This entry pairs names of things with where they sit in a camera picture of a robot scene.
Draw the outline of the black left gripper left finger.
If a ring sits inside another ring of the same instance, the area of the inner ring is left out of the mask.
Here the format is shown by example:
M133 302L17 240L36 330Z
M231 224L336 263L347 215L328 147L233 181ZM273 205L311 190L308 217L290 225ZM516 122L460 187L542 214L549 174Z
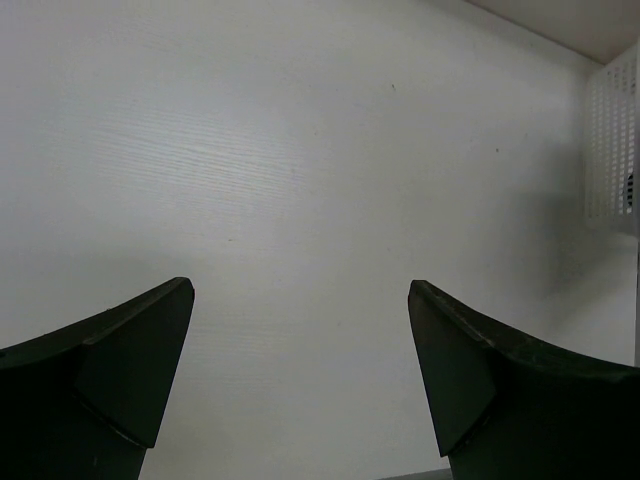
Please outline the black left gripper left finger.
M171 279L1 351L4 479L136 479L154 448L195 289Z

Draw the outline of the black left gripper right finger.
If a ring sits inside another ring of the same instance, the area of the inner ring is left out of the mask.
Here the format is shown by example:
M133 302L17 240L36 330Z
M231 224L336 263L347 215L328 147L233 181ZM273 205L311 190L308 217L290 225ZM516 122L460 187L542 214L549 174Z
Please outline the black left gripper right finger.
M566 350L424 280L410 324L439 453L456 479L635 479L639 371Z

